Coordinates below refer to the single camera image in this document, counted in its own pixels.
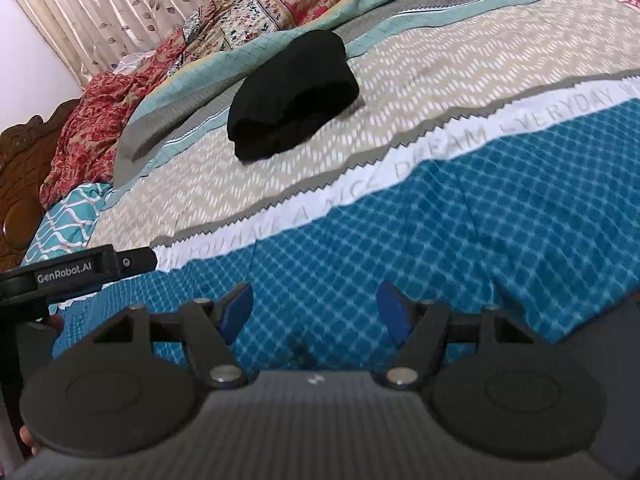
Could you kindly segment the person's left hand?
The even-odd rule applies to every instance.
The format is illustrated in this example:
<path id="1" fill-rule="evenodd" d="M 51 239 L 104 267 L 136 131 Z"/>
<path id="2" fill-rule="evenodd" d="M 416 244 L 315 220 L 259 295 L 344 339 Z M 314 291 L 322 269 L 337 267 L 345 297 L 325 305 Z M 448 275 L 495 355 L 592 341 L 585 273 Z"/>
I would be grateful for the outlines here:
<path id="1" fill-rule="evenodd" d="M 52 360 L 53 341 L 64 330 L 64 318 L 55 313 L 17 326 L 18 371 L 28 379 Z"/>

